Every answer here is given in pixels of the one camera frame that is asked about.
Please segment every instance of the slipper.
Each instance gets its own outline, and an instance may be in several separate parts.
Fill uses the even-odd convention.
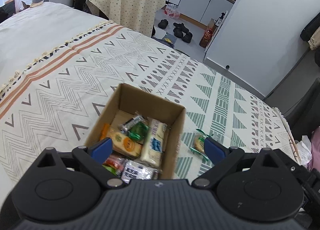
[[[169,22],[168,22],[166,19],[162,19],[162,20],[159,22],[158,27],[159,27],[159,28],[162,28],[162,29],[165,29],[168,24],[169,24]]]
[[[191,32],[187,32],[184,37],[182,38],[182,40],[184,42],[190,43],[192,39],[192,33]]]
[[[175,27],[175,28],[173,29],[173,32],[174,32],[174,35],[175,35],[176,37],[178,37],[178,38],[182,38],[182,37],[183,37],[183,33],[182,33],[181,28]]]
[[[184,24],[183,23],[173,23],[173,25],[175,26],[175,27],[179,27],[179,28],[181,28],[181,30],[182,30],[182,32],[184,32],[184,33],[188,33],[189,32],[189,30],[184,26]]]

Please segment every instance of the blue gripper pad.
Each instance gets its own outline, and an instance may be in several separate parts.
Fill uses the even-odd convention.
[[[222,161],[229,153],[229,149],[211,138],[204,140],[204,152],[213,164]]]
[[[112,140],[110,138],[104,138],[88,148],[87,153],[99,164],[104,163],[112,153]]]

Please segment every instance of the patterned blanket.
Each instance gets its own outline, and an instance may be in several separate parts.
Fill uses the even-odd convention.
[[[56,47],[2,93],[0,162],[9,177],[18,181],[45,147],[82,145],[123,82],[186,107],[176,178],[191,181],[213,166],[189,149],[197,128],[216,132],[226,147],[281,148],[293,158],[268,105],[183,53],[108,22]]]

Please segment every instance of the green snack wrapper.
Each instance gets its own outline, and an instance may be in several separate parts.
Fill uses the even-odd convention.
[[[103,167],[105,167],[107,170],[109,170],[112,174],[116,175],[116,169],[112,168],[112,167],[109,167],[109,166],[106,166],[106,165],[103,165]]]
[[[148,132],[148,129],[149,127],[145,125],[143,122],[138,122],[128,131],[127,136],[135,141],[140,141],[145,137],[145,135]]]

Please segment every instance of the candy wrapper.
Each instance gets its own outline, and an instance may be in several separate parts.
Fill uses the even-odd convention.
[[[119,125],[120,132],[127,135],[128,131],[135,126],[137,123],[144,121],[143,117],[136,113],[136,116],[131,118],[129,121],[124,124]]]
[[[105,169],[109,170],[113,175],[116,175],[116,170],[110,166],[106,166],[106,165],[102,165],[103,167],[105,167]]]
[[[120,131],[110,127],[107,137],[112,139],[112,148],[125,156],[137,158],[141,154],[141,145]]]
[[[127,162],[126,158],[119,155],[111,154],[103,163],[105,166],[110,166],[115,169],[115,175],[120,176],[124,170],[124,166]]]
[[[135,141],[143,140],[145,135],[148,132],[149,127],[145,125],[143,122],[138,122],[135,126],[133,126],[128,132],[127,136],[130,139],[133,139]]]
[[[121,179],[129,183],[131,179],[153,179],[156,169],[144,166],[135,161],[128,161],[125,165]]]
[[[212,136],[205,134],[202,130],[197,129],[197,134],[195,135],[194,147],[191,147],[190,150],[193,153],[201,154],[206,161],[208,161],[208,157],[204,152],[204,141],[207,137],[211,137],[212,139],[216,140],[220,143],[220,138],[216,132],[212,134]]]
[[[108,130],[110,128],[110,124],[105,123],[101,132],[100,140],[103,140],[107,137]]]
[[[160,167],[164,133],[166,129],[167,125],[165,123],[155,119],[151,120],[149,131],[141,151],[140,160],[142,162],[146,162],[156,168]]]

